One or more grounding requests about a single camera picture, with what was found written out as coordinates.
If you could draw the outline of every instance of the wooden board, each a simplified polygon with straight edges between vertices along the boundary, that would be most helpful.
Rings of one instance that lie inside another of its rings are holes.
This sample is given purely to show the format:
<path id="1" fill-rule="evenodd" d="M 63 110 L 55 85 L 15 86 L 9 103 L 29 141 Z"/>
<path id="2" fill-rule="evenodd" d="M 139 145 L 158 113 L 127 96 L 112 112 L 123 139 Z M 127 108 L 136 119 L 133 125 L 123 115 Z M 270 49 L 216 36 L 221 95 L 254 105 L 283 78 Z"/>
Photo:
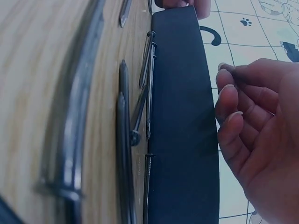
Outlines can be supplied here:
<path id="1" fill-rule="evenodd" d="M 57 223 L 54 200 L 33 192 L 55 87 L 88 0 L 0 0 L 0 194 L 30 224 Z M 122 29 L 121 0 L 107 0 L 85 133 L 84 223 L 119 223 L 115 178 L 115 103 L 118 67 L 130 71 L 130 108 L 150 14 L 133 0 Z M 140 128 L 145 133 L 144 119 Z M 133 149 L 138 223 L 142 218 L 145 135 Z"/>

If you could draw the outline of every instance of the tiled floor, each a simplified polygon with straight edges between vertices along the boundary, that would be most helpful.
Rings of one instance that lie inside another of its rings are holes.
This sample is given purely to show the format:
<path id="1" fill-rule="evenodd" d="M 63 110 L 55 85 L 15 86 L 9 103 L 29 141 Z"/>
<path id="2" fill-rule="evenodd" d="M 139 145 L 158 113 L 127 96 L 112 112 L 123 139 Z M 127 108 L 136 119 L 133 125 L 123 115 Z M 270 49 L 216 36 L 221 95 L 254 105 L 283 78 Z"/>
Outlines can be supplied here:
<path id="1" fill-rule="evenodd" d="M 211 15 L 199 24 L 214 29 L 221 37 L 221 44 L 213 46 L 214 36 L 201 32 L 214 103 L 218 99 L 215 77 L 221 62 L 234 66 L 249 64 L 258 58 L 299 62 L 299 0 L 288 0 L 287 7 L 280 0 L 267 0 L 268 3 L 273 1 L 275 7 L 264 4 L 262 0 L 211 1 Z M 157 11 L 161 9 L 155 6 L 153 12 Z M 246 199 L 221 151 L 219 168 L 219 224 L 259 224 L 256 223 L 256 216 L 250 221 L 254 208 Z"/>

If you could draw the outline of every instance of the black plank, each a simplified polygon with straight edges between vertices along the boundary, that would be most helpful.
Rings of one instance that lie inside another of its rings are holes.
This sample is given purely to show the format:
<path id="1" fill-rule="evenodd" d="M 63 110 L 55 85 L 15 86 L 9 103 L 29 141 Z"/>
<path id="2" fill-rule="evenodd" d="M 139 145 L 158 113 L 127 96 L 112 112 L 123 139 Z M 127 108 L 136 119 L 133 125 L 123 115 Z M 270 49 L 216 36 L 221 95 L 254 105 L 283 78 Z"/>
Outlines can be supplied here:
<path id="1" fill-rule="evenodd" d="M 154 153 L 149 224 L 216 224 L 219 165 L 214 105 L 194 7 L 153 15 Z"/>

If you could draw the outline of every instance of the fingernail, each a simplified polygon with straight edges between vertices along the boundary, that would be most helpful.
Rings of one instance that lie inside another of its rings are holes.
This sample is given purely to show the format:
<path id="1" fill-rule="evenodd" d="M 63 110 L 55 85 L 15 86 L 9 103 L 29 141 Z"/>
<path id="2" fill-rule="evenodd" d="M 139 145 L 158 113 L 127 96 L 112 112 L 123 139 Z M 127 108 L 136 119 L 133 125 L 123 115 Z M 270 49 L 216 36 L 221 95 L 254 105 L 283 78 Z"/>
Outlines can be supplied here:
<path id="1" fill-rule="evenodd" d="M 232 114 L 228 117 L 228 122 L 229 122 L 229 121 L 230 121 L 236 114 L 243 115 L 243 112 L 242 112 L 242 111 L 237 111 L 237 112 L 232 113 Z"/>
<path id="2" fill-rule="evenodd" d="M 225 86 L 222 88 L 222 90 L 219 92 L 218 97 L 220 97 L 222 91 L 223 91 L 225 88 L 227 88 L 227 87 L 234 87 L 234 85 L 232 85 L 232 84 L 227 84 L 227 85 L 225 85 Z"/>
<path id="3" fill-rule="evenodd" d="M 221 70 L 221 66 L 223 66 L 224 64 L 226 64 L 226 63 L 222 62 L 222 63 L 220 63 L 220 64 L 218 65 L 218 71 Z"/>

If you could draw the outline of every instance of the paw print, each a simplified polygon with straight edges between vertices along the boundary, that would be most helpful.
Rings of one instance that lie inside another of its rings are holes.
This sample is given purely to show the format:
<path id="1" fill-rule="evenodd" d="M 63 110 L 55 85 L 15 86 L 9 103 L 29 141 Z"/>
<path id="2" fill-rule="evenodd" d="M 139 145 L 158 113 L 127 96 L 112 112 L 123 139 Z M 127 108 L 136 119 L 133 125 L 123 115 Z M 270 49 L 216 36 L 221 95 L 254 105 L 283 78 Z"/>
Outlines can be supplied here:
<path id="1" fill-rule="evenodd" d="M 244 26 L 250 26 L 251 27 L 251 24 L 252 22 L 249 21 L 249 19 L 245 19 L 243 18 L 243 20 L 240 21 Z"/>

